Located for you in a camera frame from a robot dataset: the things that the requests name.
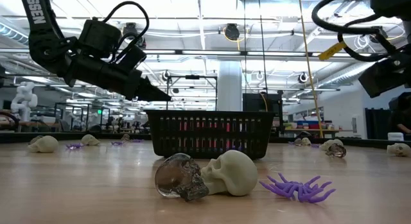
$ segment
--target black plastic basket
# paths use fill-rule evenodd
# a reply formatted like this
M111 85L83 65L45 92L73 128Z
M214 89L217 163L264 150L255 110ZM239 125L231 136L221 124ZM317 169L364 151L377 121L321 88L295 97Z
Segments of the black plastic basket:
M265 156L274 113L147 110L154 153L169 157L217 158L238 150L251 159Z

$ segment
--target skull eye socket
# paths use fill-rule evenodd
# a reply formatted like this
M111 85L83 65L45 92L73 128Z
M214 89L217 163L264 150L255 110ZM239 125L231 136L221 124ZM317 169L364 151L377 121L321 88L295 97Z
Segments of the skull eye socket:
M182 163L182 167L184 168L184 169L186 169L186 170L189 170L190 169L190 162L183 162Z
M214 168L215 169L221 169L221 161L220 159L217 159L216 162L214 163Z

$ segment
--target person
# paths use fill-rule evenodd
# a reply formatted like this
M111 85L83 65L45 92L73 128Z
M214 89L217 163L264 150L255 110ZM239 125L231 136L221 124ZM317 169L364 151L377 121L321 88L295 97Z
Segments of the person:
M393 111L390 123L391 132L411 134L411 100L408 97L398 98L397 108Z

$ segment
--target skull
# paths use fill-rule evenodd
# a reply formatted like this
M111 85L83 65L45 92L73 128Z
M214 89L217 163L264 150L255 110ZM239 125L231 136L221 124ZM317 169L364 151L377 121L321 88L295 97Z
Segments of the skull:
M128 134L124 134L121 138L122 141L130 141L130 136Z
M294 145L296 145L296 146L300 146L301 145L301 138L297 138L295 141L294 141Z
M301 144L302 144L303 146L310 146L310 145L311 145L311 141L310 141L307 137L304 137L304 138L302 139L302 141L301 141Z
M37 140L39 140L42 137L43 137L42 135L38 135L38 136L34 137L28 144L34 144L34 142L36 142Z
M168 198L181 197L186 202L207 196L208 188L200 177L200 167L189 155L176 153L155 172L157 192Z
M99 143L100 141L93 137L91 134L87 134L82 138L82 144L84 145L94 146L98 145Z
M52 136L45 136L28 146L32 153L53 153L58 148L58 141Z
M327 150L326 155L330 157L339 157L343 158L347 155L347 150L344 146L339 145L337 142L334 142Z
M244 153L226 151L217 160L201 169L201 177L210 194L228 192L234 196L244 196L255 188L258 179L257 167Z
M343 146L344 147L344 144L342 143L342 141L341 140L338 140L338 139L335 139L335 140L328 140L328 141L326 141L324 144L321 144L320 145L320 150L322 150L322 151L327 151L328 149L329 149L329 147L332 145L332 144L338 144L339 146Z
M394 154L397 157L408 157L411 156L411 148L403 143L396 143L387 146L387 153Z

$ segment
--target white skull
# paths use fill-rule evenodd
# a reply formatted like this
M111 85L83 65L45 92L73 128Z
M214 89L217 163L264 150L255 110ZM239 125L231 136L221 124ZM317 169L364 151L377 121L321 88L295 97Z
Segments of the white skull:
M396 143L387 146L387 153L394 154L397 157L409 157L411 156L411 148L403 143Z
M58 148L58 141L52 136L45 136L28 146L32 153L53 153Z
M342 143L341 140L335 139L335 140L328 140L324 144L321 144L320 145L320 150L327 151L329 149L329 147L333 144L338 144L339 146L344 147L344 144Z
M201 169L201 177L209 194L226 192L234 196L244 196L255 188L258 179L257 167L244 153L229 150L217 160Z
M94 146L98 145L99 143L100 141L93 137L91 134L87 134L82 138L82 144L84 145Z
M301 141L301 144L302 144L303 146L310 146L310 145L311 145L311 141L310 141L307 137L304 137L304 138L302 139L302 141Z

